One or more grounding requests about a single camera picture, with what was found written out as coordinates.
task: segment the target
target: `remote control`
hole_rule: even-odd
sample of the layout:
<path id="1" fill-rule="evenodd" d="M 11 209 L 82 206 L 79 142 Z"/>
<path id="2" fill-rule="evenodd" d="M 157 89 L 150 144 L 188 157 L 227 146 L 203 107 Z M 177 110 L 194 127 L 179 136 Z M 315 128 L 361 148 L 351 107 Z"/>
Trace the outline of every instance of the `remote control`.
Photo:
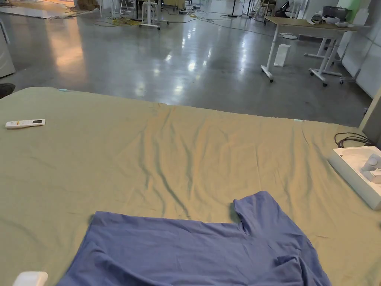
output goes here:
<path id="1" fill-rule="evenodd" d="M 45 125 L 45 119 L 9 121 L 5 124 L 7 129 L 18 129 L 30 126 Z"/>

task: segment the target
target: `table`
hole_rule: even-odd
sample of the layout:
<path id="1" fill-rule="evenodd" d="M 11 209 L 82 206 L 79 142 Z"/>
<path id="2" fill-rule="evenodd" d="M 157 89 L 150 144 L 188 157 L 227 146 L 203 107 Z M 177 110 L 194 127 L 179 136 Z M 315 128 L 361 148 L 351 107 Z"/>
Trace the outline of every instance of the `table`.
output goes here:
<path id="1" fill-rule="evenodd" d="M 270 22 L 273 22 L 277 25 L 275 30 L 274 39 L 272 40 L 272 45 L 270 49 L 269 59 L 267 60 L 266 66 L 261 66 L 262 71 L 267 75 L 270 82 L 273 82 L 274 76 L 270 72 L 270 62 L 274 53 L 275 43 L 278 38 L 279 33 L 288 33 L 288 34 L 296 34 L 296 35 L 307 35 L 311 37 L 318 38 L 327 38 L 331 39 L 330 46 L 328 47 L 322 64 L 319 69 L 309 69 L 311 75 L 317 76 L 322 82 L 323 86 L 327 86 L 327 81 L 325 77 L 322 76 L 322 73 L 330 73 L 327 69 L 331 66 L 334 61 L 335 54 L 337 49 L 339 48 L 340 39 L 343 34 L 347 31 L 356 31 L 355 28 L 349 27 L 337 27 L 336 25 L 330 24 L 315 24 L 312 25 L 303 19 L 290 19 L 290 18 L 280 18 L 280 17 L 272 17 L 266 16 L 266 19 Z"/>

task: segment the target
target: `white box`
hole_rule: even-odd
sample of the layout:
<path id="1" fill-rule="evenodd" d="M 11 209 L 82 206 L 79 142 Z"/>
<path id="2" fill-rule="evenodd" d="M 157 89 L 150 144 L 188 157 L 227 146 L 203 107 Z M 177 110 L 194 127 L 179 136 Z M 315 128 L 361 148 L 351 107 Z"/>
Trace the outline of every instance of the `white box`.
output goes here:
<path id="1" fill-rule="evenodd" d="M 361 173 L 369 156 L 381 151 L 375 146 L 333 149 L 329 163 L 374 210 L 381 209 L 381 184 L 370 182 Z"/>

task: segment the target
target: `mattress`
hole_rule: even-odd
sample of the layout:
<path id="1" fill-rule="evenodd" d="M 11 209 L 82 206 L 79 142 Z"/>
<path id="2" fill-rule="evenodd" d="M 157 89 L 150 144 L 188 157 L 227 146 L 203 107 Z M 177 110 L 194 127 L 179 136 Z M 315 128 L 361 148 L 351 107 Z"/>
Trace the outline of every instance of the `mattress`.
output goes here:
<path id="1" fill-rule="evenodd" d="M 330 166 L 357 129 L 54 88 L 0 100 L 3 285 L 46 271 L 55 285 L 92 215 L 233 222 L 234 199 L 268 191 L 311 240 L 333 285 L 381 283 L 381 213 Z"/>

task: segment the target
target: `concrete floor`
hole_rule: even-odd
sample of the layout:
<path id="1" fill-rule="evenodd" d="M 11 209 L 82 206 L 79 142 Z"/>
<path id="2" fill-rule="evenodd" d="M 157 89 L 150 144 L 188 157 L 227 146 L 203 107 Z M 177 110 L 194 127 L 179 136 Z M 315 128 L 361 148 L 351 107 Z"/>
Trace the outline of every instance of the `concrete floor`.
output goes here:
<path id="1" fill-rule="evenodd" d="M 231 7 L 231 0 L 209 0 L 202 10 L 228 13 Z M 340 85 L 337 77 L 329 77 L 329 86 L 324 88 L 310 76 L 308 68 L 318 67 L 320 61 L 303 54 L 316 52 L 319 43 L 280 38 L 279 43 L 292 45 L 290 65 L 273 67 L 275 80 L 271 84 L 260 68 L 267 62 L 275 30 L 271 23 L 264 27 L 252 19 L 222 21 L 222 14 L 198 15 L 216 20 L 171 23 L 158 31 L 97 26 L 99 13 L 55 20 L 1 14 L 17 72 L 0 82 L 12 82 L 16 90 L 66 88 L 236 113 L 359 125 L 371 98 L 355 84 Z M 163 18 L 172 22 L 193 19 L 165 11 Z"/>

